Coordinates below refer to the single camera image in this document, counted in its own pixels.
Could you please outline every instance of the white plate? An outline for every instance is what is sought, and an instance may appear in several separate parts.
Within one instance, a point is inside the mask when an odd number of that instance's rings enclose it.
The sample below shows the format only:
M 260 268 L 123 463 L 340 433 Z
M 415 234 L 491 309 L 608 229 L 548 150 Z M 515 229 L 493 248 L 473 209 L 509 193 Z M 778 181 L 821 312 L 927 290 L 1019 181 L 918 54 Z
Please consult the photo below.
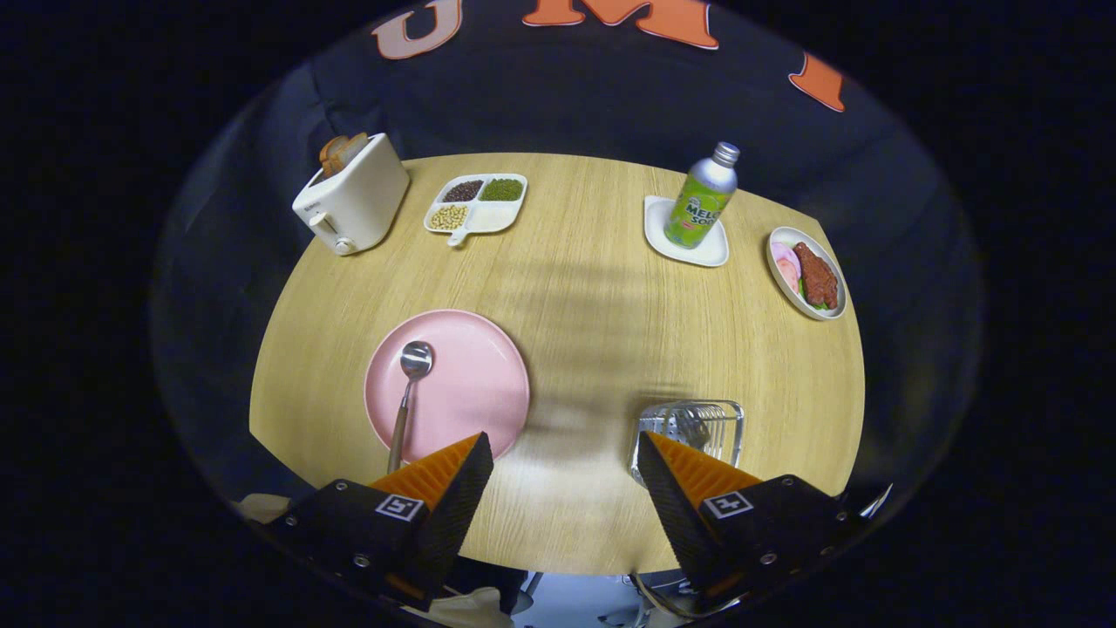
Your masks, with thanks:
M 483 181 L 481 183 L 481 189 L 477 191 L 477 195 L 471 201 L 458 201 L 458 202 L 441 202 L 445 196 L 445 193 L 450 191 L 451 187 L 458 183 L 464 183 L 465 181 L 475 181 L 480 178 Z M 493 178 L 514 178 L 523 184 L 523 191 L 520 192 L 519 199 L 513 201 L 482 201 L 480 200 L 481 194 L 484 193 L 484 187 L 488 186 L 489 181 Z M 423 218 L 423 225 L 426 226 L 427 231 L 434 233 L 451 233 L 450 239 L 446 243 L 451 247 L 455 247 L 464 241 L 465 235 L 469 233 L 491 233 L 493 231 L 500 231 L 507 229 L 516 221 L 516 216 L 519 215 L 519 207 L 523 206 L 523 199 L 527 196 L 527 177 L 522 174 L 512 173 L 488 173 L 488 174 L 465 174 L 464 176 L 458 176 L 450 178 L 450 181 L 442 185 L 442 190 L 437 192 L 434 196 L 434 202 L 431 203 L 430 209 L 426 210 L 426 215 Z M 456 229 L 435 229 L 430 225 L 430 219 L 434 213 L 442 209 L 443 206 L 450 205 L 465 205 L 465 221 L 461 226 Z
M 782 272 L 779 271 L 779 267 L 775 262 L 775 253 L 771 252 L 771 244 L 775 242 L 782 242 L 787 247 L 793 249 L 795 244 L 798 242 L 806 242 L 807 248 L 814 251 L 814 254 L 821 258 L 822 261 L 829 264 L 829 269 L 834 271 L 834 276 L 837 277 L 837 307 L 835 309 L 815 309 L 809 302 L 802 298 L 802 294 L 798 292 L 798 287 L 791 288 L 787 283 L 787 280 L 782 278 Z M 767 243 L 767 258 L 768 267 L 771 269 L 771 274 L 775 277 L 775 282 L 779 283 L 779 289 L 782 293 L 787 294 L 787 298 L 797 306 L 802 313 L 806 313 L 810 319 L 817 321 L 833 321 L 834 319 L 840 319 L 843 313 L 845 313 L 845 302 L 848 298 L 847 290 L 845 289 L 845 276 L 840 272 L 840 265 L 837 265 L 837 261 L 829 254 L 826 249 L 821 248 L 814 238 L 807 235 L 806 233 L 795 229 L 793 226 L 779 226 L 771 234 L 768 235 Z
M 705 239 L 694 248 L 682 248 L 663 233 L 666 219 L 671 216 L 674 201 L 666 196 L 644 196 L 643 199 L 643 235 L 647 238 L 651 248 L 658 252 L 699 265 L 721 265 L 729 260 L 729 238 L 724 234 L 724 224 L 720 220 L 713 223 Z

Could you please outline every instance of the wooden table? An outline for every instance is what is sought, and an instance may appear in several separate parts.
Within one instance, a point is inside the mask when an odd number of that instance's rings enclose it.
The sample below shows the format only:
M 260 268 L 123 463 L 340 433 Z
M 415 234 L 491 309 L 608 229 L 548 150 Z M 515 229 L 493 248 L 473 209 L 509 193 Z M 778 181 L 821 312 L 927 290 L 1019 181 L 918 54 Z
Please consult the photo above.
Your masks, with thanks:
M 310 242 L 272 312 L 249 425 L 295 473 L 316 487 L 383 475 L 387 450 L 364 409 L 368 361 L 400 322 L 452 307 L 500 326 L 531 386 L 527 425 L 496 463 L 462 555 L 545 572 L 676 568 L 628 475 L 636 417 L 664 398 L 740 403 L 740 468 L 844 490 L 864 418 L 856 311 L 849 299 L 841 319 L 811 321 L 764 258 L 783 224 L 833 251 L 816 220 L 738 191 L 722 215 L 729 261 L 704 268 L 643 234 L 644 195 L 676 195 L 681 173 L 535 153 L 404 165 L 411 187 L 384 241 L 350 257 Z M 523 207 L 509 229 L 451 249 L 423 214 L 445 181 L 483 172 L 527 176 Z

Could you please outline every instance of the white saucer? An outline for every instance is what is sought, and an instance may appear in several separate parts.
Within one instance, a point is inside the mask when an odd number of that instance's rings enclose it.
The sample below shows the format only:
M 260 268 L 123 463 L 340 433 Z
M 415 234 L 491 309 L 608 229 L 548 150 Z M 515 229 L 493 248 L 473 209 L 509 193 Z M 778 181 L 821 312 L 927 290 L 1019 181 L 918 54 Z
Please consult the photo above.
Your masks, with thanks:
M 663 233 L 663 225 L 671 216 L 674 201 L 666 196 L 644 196 L 643 199 L 643 234 L 651 248 L 658 252 L 699 265 L 721 265 L 729 260 L 729 238 L 724 234 L 721 221 L 713 223 L 709 234 L 695 248 L 682 248 Z

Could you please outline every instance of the white toaster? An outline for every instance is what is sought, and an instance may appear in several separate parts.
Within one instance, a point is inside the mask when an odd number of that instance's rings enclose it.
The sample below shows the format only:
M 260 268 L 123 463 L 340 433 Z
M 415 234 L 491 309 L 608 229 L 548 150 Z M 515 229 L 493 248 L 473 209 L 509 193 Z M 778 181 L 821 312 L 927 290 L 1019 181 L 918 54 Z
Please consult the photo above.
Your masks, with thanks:
M 323 177 L 318 170 L 291 209 L 337 254 L 379 243 L 411 184 L 384 133 L 369 136 L 368 145 L 340 172 Z

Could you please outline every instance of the pink plate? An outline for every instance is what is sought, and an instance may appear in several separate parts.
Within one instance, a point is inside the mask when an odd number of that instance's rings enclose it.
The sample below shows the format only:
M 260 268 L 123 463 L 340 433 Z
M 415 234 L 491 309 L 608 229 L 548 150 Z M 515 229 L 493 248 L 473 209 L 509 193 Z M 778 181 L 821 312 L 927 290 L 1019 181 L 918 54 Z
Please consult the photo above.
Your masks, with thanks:
M 403 346 L 424 340 L 434 367 L 411 387 L 411 419 L 403 460 L 413 462 L 485 432 L 492 457 L 516 442 L 527 422 L 531 394 L 523 358 L 503 330 L 461 309 L 434 309 L 404 321 L 384 338 L 364 378 L 364 409 L 376 436 L 389 447 L 407 378 Z

